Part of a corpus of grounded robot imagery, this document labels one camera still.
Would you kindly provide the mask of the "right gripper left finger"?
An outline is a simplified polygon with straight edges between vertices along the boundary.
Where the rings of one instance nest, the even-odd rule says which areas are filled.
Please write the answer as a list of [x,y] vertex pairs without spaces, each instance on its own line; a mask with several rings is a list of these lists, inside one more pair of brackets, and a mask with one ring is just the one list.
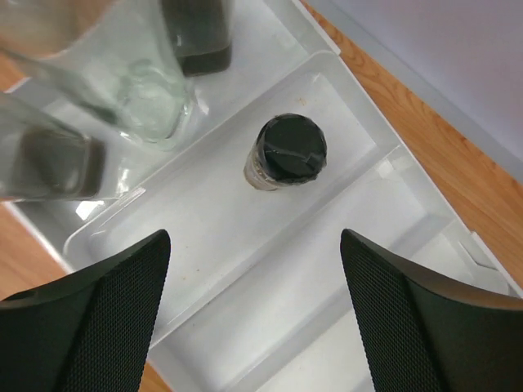
[[1,301],[3,391],[137,391],[171,254],[160,229]]

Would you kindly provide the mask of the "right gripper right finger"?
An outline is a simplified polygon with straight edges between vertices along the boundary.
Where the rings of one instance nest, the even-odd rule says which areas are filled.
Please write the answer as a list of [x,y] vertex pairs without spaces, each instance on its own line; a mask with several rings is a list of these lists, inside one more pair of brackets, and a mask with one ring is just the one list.
[[340,252],[376,391],[520,391],[522,300],[461,283],[352,229]]

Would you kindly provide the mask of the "oil bottle dark sauce back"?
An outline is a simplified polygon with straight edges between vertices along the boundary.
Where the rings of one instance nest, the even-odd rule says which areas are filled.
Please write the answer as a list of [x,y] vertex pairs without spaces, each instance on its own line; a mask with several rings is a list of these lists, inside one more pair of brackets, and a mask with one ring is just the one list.
[[101,188],[105,146],[11,94],[1,94],[1,200],[72,200]]

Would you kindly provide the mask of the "oil bottle dark sauce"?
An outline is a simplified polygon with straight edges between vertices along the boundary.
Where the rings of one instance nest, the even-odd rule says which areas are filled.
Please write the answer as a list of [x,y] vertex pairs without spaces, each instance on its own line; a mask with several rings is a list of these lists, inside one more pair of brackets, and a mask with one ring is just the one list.
[[105,146],[11,94],[1,94],[1,200],[72,200],[101,188]]
[[214,74],[230,66],[233,1],[163,0],[159,4],[185,76]]

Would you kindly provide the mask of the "black label spice shaker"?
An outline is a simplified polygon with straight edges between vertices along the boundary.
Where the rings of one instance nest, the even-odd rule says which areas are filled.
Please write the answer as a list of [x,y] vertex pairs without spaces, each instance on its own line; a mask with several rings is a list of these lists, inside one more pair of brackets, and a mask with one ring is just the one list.
[[324,132],[315,122],[300,114],[280,114],[261,128],[248,153],[244,177],[263,191],[303,185],[322,172],[327,152]]

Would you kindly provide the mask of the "clear oil bottle gold spout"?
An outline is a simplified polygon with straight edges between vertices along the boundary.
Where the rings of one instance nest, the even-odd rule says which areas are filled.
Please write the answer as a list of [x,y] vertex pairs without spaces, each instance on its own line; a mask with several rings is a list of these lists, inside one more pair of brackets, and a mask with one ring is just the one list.
[[190,113],[158,1],[3,1],[1,52],[129,139],[169,149]]

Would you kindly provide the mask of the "oil bottle dark sauce front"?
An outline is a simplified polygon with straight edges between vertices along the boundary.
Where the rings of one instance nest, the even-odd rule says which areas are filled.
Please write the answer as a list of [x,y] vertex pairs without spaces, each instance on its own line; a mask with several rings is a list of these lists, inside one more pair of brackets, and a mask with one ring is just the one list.
[[233,1],[163,0],[159,4],[185,76],[214,74],[230,66]]

